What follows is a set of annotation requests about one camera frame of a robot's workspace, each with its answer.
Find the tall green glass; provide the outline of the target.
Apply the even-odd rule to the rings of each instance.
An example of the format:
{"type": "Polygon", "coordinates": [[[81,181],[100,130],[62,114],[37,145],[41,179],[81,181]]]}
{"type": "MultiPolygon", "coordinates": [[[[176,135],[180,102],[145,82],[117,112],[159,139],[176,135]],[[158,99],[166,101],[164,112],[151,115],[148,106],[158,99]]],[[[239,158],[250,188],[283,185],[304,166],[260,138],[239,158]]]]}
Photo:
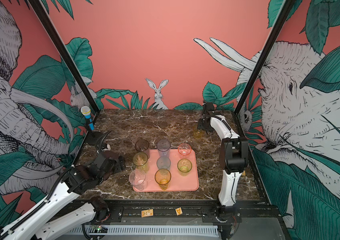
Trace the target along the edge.
{"type": "Polygon", "coordinates": [[[148,156],[144,152],[139,152],[133,156],[133,164],[137,169],[147,173],[149,171],[148,156]]]}

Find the short yellow glass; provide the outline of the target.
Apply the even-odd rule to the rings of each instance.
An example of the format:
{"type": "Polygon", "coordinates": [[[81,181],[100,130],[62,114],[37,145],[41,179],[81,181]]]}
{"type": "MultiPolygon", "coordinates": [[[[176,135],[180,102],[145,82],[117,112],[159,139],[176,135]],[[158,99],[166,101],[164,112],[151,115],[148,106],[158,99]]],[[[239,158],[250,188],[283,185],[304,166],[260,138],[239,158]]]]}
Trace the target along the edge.
{"type": "Polygon", "coordinates": [[[198,128],[198,125],[193,125],[193,135],[196,139],[200,139],[204,136],[205,131],[198,128]]]}

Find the black microphone stand base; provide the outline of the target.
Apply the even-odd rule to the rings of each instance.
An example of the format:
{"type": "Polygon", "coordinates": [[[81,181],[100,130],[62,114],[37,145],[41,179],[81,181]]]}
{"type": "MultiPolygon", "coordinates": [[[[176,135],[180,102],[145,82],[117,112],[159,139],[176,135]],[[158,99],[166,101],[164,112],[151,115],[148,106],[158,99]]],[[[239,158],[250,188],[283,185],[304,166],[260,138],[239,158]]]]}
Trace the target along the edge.
{"type": "Polygon", "coordinates": [[[99,131],[89,131],[86,134],[85,143],[90,146],[97,146],[101,139],[103,138],[104,133],[99,131]]]}

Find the frosted teal cup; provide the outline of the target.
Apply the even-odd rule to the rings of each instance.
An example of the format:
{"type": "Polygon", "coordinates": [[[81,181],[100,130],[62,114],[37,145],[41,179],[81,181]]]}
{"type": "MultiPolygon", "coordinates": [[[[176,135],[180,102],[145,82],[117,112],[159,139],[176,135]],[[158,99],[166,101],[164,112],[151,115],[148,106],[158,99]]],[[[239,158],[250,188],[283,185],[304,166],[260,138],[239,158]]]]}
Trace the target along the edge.
{"type": "Polygon", "coordinates": [[[159,157],[156,161],[156,165],[158,169],[167,169],[169,170],[171,167],[171,160],[166,156],[159,157]]]}

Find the tall clear glass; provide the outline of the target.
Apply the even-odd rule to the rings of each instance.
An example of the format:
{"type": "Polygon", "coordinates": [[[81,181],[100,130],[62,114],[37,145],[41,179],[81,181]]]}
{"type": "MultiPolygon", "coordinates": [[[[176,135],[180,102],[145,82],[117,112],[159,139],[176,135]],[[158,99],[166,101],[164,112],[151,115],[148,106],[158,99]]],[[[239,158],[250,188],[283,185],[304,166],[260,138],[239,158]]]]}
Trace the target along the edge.
{"type": "Polygon", "coordinates": [[[135,169],[129,174],[130,184],[138,191],[143,191],[147,186],[146,173],[143,170],[135,169]]]}

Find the tall smoky grey glass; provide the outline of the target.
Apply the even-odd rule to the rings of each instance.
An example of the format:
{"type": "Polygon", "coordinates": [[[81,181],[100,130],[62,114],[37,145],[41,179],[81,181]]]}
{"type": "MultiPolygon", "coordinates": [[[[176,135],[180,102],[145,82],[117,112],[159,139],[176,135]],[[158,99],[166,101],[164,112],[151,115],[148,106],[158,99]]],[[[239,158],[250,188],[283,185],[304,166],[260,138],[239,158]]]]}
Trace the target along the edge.
{"type": "Polygon", "coordinates": [[[145,153],[147,155],[147,158],[150,158],[150,145],[149,142],[147,140],[144,139],[139,139],[136,143],[135,143],[135,149],[138,152],[142,152],[145,153]]]}

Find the tall yellow glass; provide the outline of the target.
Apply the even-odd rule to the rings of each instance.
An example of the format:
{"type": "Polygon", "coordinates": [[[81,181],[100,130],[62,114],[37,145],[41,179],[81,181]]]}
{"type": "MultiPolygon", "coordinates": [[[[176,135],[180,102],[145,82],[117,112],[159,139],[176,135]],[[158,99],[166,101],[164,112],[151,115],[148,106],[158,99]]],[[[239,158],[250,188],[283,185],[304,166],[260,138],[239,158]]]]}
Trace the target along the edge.
{"type": "Polygon", "coordinates": [[[169,182],[172,179],[172,174],[168,169],[159,169],[155,173],[154,179],[159,187],[164,191],[168,188],[169,182]]]}

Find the blue toy microphone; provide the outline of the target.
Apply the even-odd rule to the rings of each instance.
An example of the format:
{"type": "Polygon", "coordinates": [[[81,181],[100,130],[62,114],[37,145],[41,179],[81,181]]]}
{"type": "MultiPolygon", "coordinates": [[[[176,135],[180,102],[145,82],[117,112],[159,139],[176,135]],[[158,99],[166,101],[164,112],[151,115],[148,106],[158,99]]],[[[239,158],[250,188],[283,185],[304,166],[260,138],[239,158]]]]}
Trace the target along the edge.
{"type": "Polygon", "coordinates": [[[94,124],[91,116],[91,109],[88,106],[83,106],[80,109],[81,113],[84,115],[86,119],[86,124],[89,126],[91,131],[94,131],[94,124]]]}

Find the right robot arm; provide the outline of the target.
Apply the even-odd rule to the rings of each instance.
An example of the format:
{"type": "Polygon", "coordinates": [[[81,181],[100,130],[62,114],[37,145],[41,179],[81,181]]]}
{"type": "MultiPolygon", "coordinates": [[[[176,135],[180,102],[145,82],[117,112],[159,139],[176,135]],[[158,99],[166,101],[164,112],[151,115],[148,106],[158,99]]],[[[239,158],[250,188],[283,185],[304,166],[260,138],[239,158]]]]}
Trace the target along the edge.
{"type": "Polygon", "coordinates": [[[223,172],[221,190],[218,195],[219,216],[240,216],[236,206],[237,189],[240,177],[249,163],[249,144],[245,137],[237,134],[229,125],[223,111],[213,103],[204,102],[198,130],[216,132],[221,139],[219,163],[223,172]]]}

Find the black front rail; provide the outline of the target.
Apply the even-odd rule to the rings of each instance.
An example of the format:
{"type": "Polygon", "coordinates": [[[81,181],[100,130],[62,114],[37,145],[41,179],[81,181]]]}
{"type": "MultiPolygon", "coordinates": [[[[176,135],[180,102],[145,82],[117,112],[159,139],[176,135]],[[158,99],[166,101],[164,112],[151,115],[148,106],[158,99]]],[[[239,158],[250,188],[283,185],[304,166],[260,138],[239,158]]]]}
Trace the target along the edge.
{"type": "Polygon", "coordinates": [[[231,207],[222,206],[218,200],[106,200],[111,210],[121,207],[122,217],[140,217],[141,211],[153,209],[153,216],[159,218],[196,217],[205,223],[220,224],[225,220],[241,222],[243,218],[276,218],[282,215],[278,207],[265,201],[238,200],[231,207]]]}

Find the black corner frame post left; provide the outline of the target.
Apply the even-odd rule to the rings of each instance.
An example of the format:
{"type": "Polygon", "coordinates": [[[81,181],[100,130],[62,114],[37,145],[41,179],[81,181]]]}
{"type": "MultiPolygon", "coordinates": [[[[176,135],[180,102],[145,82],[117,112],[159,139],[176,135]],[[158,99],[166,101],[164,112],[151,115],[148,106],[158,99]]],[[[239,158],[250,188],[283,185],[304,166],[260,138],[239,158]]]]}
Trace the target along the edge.
{"type": "Polygon", "coordinates": [[[41,24],[43,25],[44,29],[46,30],[47,34],[49,35],[51,41],[57,48],[60,56],[63,58],[63,61],[68,67],[69,72],[73,75],[75,81],[79,85],[86,99],[89,101],[89,104],[94,110],[95,114],[99,114],[100,108],[97,106],[90,91],[88,90],[87,85],[83,81],[80,71],[78,70],[73,58],[69,54],[66,48],[66,45],[63,43],[55,26],[51,22],[46,10],[44,9],[43,4],[41,3],[41,1],[36,1],[36,0],[30,0],[28,2],[31,5],[35,14],[37,15],[38,19],[40,20],[41,24]]]}

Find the black corner frame post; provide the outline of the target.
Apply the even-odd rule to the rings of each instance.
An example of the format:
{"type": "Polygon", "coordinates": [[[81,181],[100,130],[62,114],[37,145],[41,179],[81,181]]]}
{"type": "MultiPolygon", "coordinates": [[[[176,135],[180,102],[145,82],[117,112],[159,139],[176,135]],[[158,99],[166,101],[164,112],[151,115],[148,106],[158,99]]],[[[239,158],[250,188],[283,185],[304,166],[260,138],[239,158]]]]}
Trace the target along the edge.
{"type": "Polygon", "coordinates": [[[38,19],[40,20],[41,24],[43,25],[44,29],[46,30],[47,34],[49,35],[51,41],[57,48],[60,56],[63,58],[63,61],[68,67],[69,72],[73,75],[75,81],[79,85],[86,99],[89,101],[89,104],[94,110],[95,114],[99,114],[100,108],[97,106],[90,91],[88,90],[87,85],[83,81],[80,71],[78,70],[73,58],[69,54],[66,48],[66,45],[63,43],[55,26],[51,22],[46,10],[44,9],[43,4],[41,3],[41,1],[36,1],[36,0],[30,0],[28,2],[31,5],[35,14],[37,15],[38,19]]]}
{"type": "Polygon", "coordinates": [[[252,74],[249,78],[249,81],[247,82],[247,85],[244,89],[244,92],[240,98],[240,101],[234,111],[234,114],[237,116],[239,115],[240,113],[240,110],[242,109],[244,103],[245,103],[245,100],[247,99],[255,81],[257,80],[257,78],[259,77],[259,74],[261,73],[261,70],[264,66],[264,63],[266,62],[272,48],[273,48],[273,45],[275,43],[275,41],[277,40],[277,37],[279,36],[280,32],[281,32],[281,29],[283,27],[283,25],[285,24],[285,21],[291,11],[291,9],[293,8],[294,6],[294,3],[295,1],[293,0],[287,0],[287,1],[284,1],[283,4],[282,4],[282,7],[279,11],[279,14],[278,14],[278,17],[272,27],[272,30],[269,34],[269,37],[265,43],[265,46],[264,48],[262,49],[261,51],[261,54],[259,56],[259,59],[256,63],[256,66],[254,68],[254,70],[252,70],[252,74]]]}

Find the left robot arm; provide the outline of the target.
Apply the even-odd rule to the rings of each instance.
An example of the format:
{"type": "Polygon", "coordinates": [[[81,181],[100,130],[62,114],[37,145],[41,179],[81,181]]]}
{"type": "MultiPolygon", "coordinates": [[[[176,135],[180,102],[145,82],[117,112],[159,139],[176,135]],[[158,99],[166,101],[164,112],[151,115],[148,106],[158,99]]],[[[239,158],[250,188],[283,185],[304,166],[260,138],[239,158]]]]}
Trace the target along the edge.
{"type": "Polygon", "coordinates": [[[37,205],[19,219],[0,226],[0,240],[52,240],[77,225],[108,220],[110,208],[101,197],[91,198],[80,208],[55,221],[51,218],[86,191],[125,169],[125,158],[112,151],[101,151],[95,160],[67,168],[37,205]]]}

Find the short pink glass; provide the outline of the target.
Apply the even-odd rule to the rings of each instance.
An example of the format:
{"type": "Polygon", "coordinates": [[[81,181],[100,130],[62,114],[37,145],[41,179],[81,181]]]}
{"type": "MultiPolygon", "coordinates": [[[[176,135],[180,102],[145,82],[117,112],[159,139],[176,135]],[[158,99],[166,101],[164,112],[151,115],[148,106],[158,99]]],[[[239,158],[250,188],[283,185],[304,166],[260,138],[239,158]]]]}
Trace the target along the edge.
{"type": "Polygon", "coordinates": [[[182,143],[178,146],[178,152],[182,157],[188,157],[192,152],[192,147],[189,144],[182,143]]]}

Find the white ribbed panel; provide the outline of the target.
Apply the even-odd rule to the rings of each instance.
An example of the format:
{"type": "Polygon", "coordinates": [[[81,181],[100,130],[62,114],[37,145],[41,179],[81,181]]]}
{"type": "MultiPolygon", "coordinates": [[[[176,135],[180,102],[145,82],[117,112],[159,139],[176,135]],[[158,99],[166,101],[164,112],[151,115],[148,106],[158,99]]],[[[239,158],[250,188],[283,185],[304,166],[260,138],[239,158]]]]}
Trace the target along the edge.
{"type": "Polygon", "coordinates": [[[117,235],[179,235],[219,237],[217,226],[149,226],[149,225],[86,225],[85,232],[90,236],[117,235]]]}

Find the small yellow letter tag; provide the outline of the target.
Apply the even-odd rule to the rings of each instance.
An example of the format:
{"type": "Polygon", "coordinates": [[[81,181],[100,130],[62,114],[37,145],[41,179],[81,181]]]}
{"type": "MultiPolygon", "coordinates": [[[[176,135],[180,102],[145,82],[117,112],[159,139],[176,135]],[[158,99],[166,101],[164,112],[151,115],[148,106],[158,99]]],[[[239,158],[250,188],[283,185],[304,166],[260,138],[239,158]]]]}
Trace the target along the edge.
{"type": "Polygon", "coordinates": [[[182,215],[182,214],[183,214],[182,208],[177,208],[177,209],[176,209],[176,214],[177,214],[177,216],[182,215]]]}

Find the short green glass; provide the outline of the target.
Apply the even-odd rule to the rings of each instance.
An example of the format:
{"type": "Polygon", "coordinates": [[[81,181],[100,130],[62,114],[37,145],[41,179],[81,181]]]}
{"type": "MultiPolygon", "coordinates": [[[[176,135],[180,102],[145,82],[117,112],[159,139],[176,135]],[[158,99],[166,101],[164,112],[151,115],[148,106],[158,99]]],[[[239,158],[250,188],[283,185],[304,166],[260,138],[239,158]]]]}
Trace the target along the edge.
{"type": "Polygon", "coordinates": [[[177,167],[181,176],[187,176],[191,172],[193,165],[190,160],[181,159],[178,161],[177,167]]]}

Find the yellow tag on rail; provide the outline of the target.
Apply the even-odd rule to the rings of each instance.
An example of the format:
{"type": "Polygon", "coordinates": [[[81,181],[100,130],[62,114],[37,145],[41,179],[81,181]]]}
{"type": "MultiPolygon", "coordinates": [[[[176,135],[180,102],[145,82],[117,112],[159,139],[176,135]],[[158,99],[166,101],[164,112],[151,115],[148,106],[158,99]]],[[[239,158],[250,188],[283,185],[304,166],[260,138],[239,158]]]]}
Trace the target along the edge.
{"type": "Polygon", "coordinates": [[[148,210],[141,211],[141,217],[142,218],[151,217],[153,215],[154,215],[153,209],[148,209],[148,210]]]}

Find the pink plastic tray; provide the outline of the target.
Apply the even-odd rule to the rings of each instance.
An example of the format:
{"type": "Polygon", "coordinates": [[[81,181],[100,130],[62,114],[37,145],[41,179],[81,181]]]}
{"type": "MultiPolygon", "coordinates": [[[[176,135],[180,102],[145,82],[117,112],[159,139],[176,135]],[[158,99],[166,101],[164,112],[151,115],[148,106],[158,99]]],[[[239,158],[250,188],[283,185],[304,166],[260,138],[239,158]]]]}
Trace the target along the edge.
{"type": "Polygon", "coordinates": [[[158,150],[150,150],[150,158],[148,160],[149,170],[145,174],[145,181],[143,182],[144,189],[139,190],[133,186],[132,188],[136,192],[190,192],[196,191],[199,188],[196,153],[194,150],[186,156],[186,159],[189,159],[192,163],[192,169],[187,174],[182,174],[178,169],[178,162],[183,159],[184,156],[182,156],[177,149],[170,150],[169,159],[171,160],[171,166],[169,171],[172,174],[172,178],[166,190],[162,190],[154,178],[155,173],[158,171],[156,165],[158,158],[158,150]]]}

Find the tall blue glass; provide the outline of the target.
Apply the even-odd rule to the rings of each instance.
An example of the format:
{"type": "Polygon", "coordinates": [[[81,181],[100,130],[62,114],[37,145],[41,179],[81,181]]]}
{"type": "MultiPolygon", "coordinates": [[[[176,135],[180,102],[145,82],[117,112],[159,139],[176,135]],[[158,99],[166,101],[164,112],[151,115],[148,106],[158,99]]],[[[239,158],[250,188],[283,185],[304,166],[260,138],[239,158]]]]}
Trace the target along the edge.
{"type": "Polygon", "coordinates": [[[166,139],[159,140],[156,144],[156,148],[158,150],[160,157],[169,157],[171,143],[168,140],[166,139]]]}

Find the black corner frame post right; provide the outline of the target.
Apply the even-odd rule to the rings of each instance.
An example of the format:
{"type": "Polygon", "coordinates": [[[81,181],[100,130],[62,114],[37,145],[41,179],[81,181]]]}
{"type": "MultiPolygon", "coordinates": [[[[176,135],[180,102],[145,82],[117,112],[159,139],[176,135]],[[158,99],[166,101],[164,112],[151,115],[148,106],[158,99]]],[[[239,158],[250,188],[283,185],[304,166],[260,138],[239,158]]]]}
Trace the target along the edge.
{"type": "Polygon", "coordinates": [[[287,0],[287,1],[284,1],[283,4],[282,4],[282,7],[279,11],[279,14],[278,14],[278,17],[272,27],[272,30],[269,34],[269,37],[265,43],[265,46],[264,48],[262,49],[261,51],[261,54],[259,56],[259,59],[256,63],[256,66],[254,68],[254,70],[252,70],[252,74],[249,78],[249,81],[247,82],[247,85],[244,89],[244,92],[240,98],[240,101],[234,111],[234,114],[237,116],[239,115],[240,113],[240,110],[242,109],[244,103],[245,103],[245,100],[247,99],[255,81],[257,80],[257,78],[259,77],[259,74],[261,73],[261,70],[264,66],[264,63],[266,62],[272,48],[273,48],[273,45],[275,43],[275,41],[277,40],[277,37],[279,36],[280,32],[281,32],[281,29],[283,27],[283,25],[285,24],[285,21],[291,11],[291,9],[293,8],[294,6],[294,3],[295,1],[293,0],[287,0]]]}

